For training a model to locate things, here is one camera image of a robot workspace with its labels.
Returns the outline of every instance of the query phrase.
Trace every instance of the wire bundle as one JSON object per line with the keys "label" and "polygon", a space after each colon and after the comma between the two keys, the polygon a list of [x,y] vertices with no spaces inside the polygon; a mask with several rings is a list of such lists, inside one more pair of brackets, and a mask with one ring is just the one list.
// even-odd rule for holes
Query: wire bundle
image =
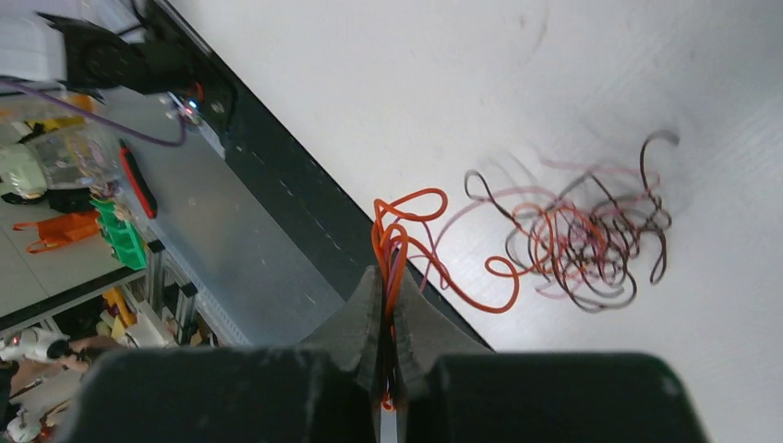
{"label": "wire bundle", "polygon": [[[671,226],[671,215],[663,206],[663,198],[655,193],[660,185],[660,176],[649,173],[644,167],[648,145],[656,139],[664,139],[672,145],[679,144],[679,138],[669,131],[659,131],[647,138],[639,154],[639,170],[586,168],[576,180],[568,184],[559,194],[537,186],[518,186],[493,192],[487,180],[477,171],[465,174],[465,194],[473,203],[459,210],[444,225],[437,239],[433,238],[428,222],[440,217],[448,207],[446,193],[438,188],[426,188],[394,200],[391,203],[381,199],[374,202],[375,222],[371,241],[379,262],[384,283],[384,330],[387,343],[383,350],[383,364],[387,380],[387,391],[382,405],[393,409],[394,392],[394,304],[402,285],[404,267],[408,258],[423,257],[428,260],[425,278],[421,287],[427,284],[431,268],[440,274],[441,289],[451,288],[470,306],[491,314],[507,312],[516,303],[521,288],[521,278],[527,274],[538,275],[546,283],[536,291],[550,298],[570,298],[586,312],[600,312],[605,309],[619,309],[629,305],[636,297],[636,279],[628,269],[629,262],[640,256],[642,238],[653,236],[660,244],[660,253],[650,272],[649,281],[658,283],[666,271],[667,250],[664,232]],[[563,166],[561,169],[576,169]],[[641,193],[622,194],[609,192],[597,174],[633,174],[638,176]],[[484,189],[479,195],[470,190],[470,184],[478,180]],[[593,184],[602,197],[589,208],[580,208],[569,195],[582,185]],[[550,199],[546,207],[523,201],[508,210],[499,199],[510,196],[536,195]],[[401,210],[407,202],[426,196],[440,199],[438,208],[429,214],[417,214]],[[506,236],[504,256],[492,256],[485,260],[485,270],[493,276],[512,281],[512,294],[504,305],[492,306],[478,302],[465,293],[452,280],[446,267],[440,261],[437,248],[443,235],[468,212],[485,204],[491,204],[512,223]],[[384,219],[394,220],[384,224]],[[428,245],[410,236],[402,222],[421,223],[427,233]],[[525,259],[515,250],[515,242],[526,239]],[[409,255],[409,249],[418,254]],[[549,288],[557,286],[561,293],[552,293]]]}

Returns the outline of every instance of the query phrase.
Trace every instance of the cable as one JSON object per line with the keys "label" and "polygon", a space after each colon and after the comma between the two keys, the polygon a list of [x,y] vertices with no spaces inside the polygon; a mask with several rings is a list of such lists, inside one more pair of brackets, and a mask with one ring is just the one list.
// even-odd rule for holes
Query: cable
{"label": "cable", "polygon": [[193,87],[196,90],[196,100],[199,102],[199,104],[204,103],[204,87],[201,86],[201,83],[195,81],[193,82]]}
{"label": "cable", "polygon": [[61,108],[64,108],[68,110],[71,113],[81,115],[84,118],[93,120],[97,123],[100,123],[102,125],[111,127],[112,129],[119,131],[123,134],[127,134],[131,137],[138,138],[140,140],[144,140],[148,143],[152,143],[155,145],[160,146],[166,146],[166,147],[177,147],[182,146],[185,144],[185,140],[187,138],[187,131],[186,131],[186,124],[183,118],[178,118],[179,121],[179,138],[176,140],[163,140],[160,138],[155,138],[152,136],[148,136],[147,134],[138,132],[135,129],[131,129],[127,126],[120,125],[117,122],[113,122],[107,118],[101,117],[97,114],[93,114],[90,111],[85,111],[77,106],[74,106],[71,103],[64,102],[62,100],[57,99],[56,97],[53,97],[45,92],[41,92],[39,90],[35,90],[33,88],[30,88],[28,86],[22,85],[21,83],[16,83],[14,81],[8,81],[4,79],[0,79],[0,85],[6,86],[8,88],[11,88],[13,90],[17,90],[19,92],[22,92],[24,94],[30,95],[32,97],[37,97],[39,99],[42,99],[44,101],[47,101],[51,104],[54,104],[56,106],[59,106]]}
{"label": "cable", "polygon": [[[671,215],[663,207],[663,199],[655,194],[660,185],[660,175],[649,173],[644,167],[644,158],[650,142],[665,139],[676,146],[679,139],[668,131],[659,131],[649,136],[640,151],[640,169],[638,171],[622,168],[599,168],[596,166],[575,165],[574,163],[548,162],[559,169],[584,169],[584,173],[555,194],[538,186],[517,186],[493,192],[487,180],[478,171],[468,171],[464,178],[464,192],[473,203],[457,211],[443,226],[437,238],[433,239],[428,222],[432,222],[445,213],[448,198],[442,189],[426,188],[405,197],[387,203],[376,199],[373,203],[375,221],[370,233],[373,251],[379,263],[383,279],[383,320],[382,350],[383,370],[386,378],[386,391],[381,402],[385,409],[392,410],[393,393],[396,387],[394,359],[394,306],[399,295],[405,272],[405,261],[424,257],[428,260],[421,281],[421,288],[427,284],[428,274],[435,268],[440,274],[440,288],[451,288],[471,307],[490,314],[502,314],[509,311],[519,298],[521,278],[525,275],[538,275],[547,282],[536,287],[536,291],[548,298],[569,298],[580,309],[597,313],[606,309],[620,309],[629,305],[637,295],[636,279],[628,270],[629,262],[639,257],[642,249],[642,236],[653,235],[660,243],[660,254],[650,273],[649,281],[657,284],[666,271],[666,231],[671,226]],[[630,174],[638,176],[643,189],[638,194],[614,196],[596,174]],[[477,180],[484,194],[479,195],[470,189]],[[580,186],[594,185],[603,197],[592,207],[578,207],[568,196]],[[551,201],[541,206],[522,201],[508,210],[500,204],[500,198],[512,196],[545,196]],[[400,209],[400,206],[426,196],[440,199],[438,208],[429,214],[418,214]],[[643,210],[642,204],[652,205],[651,210]],[[512,281],[512,293],[504,305],[490,306],[478,302],[456,285],[440,261],[437,249],[444,234],[464,215],[483,205],[492,205],[498,213],[513,224],[506,236],[506,257],[492,256],[485,260],[485,270],[498,278]],[[384,219],[395,217],[388,225]],[[402,222],[417,222],[424,227],[429,246],[425,246],[410,236]],[[523,263],[512,249],[517,236],[527,239],[529,263]],[[409,256],[410,249],[418,254]],[[558,286],[562,293],[550,293],[548,288]],[[581,292],[582,288],[590,294]]]}

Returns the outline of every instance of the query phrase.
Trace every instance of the white robot part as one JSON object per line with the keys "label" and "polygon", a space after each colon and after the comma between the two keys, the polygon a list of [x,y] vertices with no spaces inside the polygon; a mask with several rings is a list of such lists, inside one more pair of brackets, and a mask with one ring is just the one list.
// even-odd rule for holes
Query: white robot part
{"label": "white robot part", "polygon": [[0,73],[29,81],[66,79],[63,35],[38,16],[0,15]]}
{"label": "white robot part", "polygon": [[41,363],[53,363],[54,360],[48,356],[49,348],[62,340],[67,340],[67,336],[41,328],[23,329],[0,343],[0,359],[9,362],[27,358]]}
{"label": "white robot part", "polygon": [[19,411],[16,418],[6,427],[6,433],[15,443],[29,443],[41,433],[41,417],[25,410]]}

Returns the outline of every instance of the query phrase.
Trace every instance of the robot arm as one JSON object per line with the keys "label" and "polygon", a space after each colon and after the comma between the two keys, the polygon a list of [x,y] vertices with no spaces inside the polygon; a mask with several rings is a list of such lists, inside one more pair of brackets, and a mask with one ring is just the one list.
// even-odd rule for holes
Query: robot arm
{"label": "robot arm", "polygon": [[0,343],[0,360],[17,362],[29,359],[41,363],[54,363],[70,354],[67,339],[67,335],[46,329],[23,329],[6,337]]}
{"label": "robot arm", "polygon": [[84,20],[39,13],[0,16],[0,76],[72,88],[123,86],[141,94],[187,89],[191,64],[169,42],[125,42]]}

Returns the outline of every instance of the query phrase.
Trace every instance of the white table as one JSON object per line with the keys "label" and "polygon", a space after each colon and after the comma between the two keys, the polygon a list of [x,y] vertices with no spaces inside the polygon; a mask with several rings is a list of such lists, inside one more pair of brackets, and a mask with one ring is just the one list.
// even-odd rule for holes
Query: white table
{"label": "white table", "polygon": [[[424,186],[454,211],[464,171],[509,153],[557,188],[572,177],[539,152],[634,165],[644,137],[676,130],[680,146],[655,159],[675,217],[669,271],[631,307],[587,315],[535,295],[533,280],[499,317],[447,297],[500,350],[658,354],[715,441],[779,441],[783,3],[172,3],[367,213]],[[440,251],[494,305],[508,283],[482,265],[505,232],[487,210]]]}

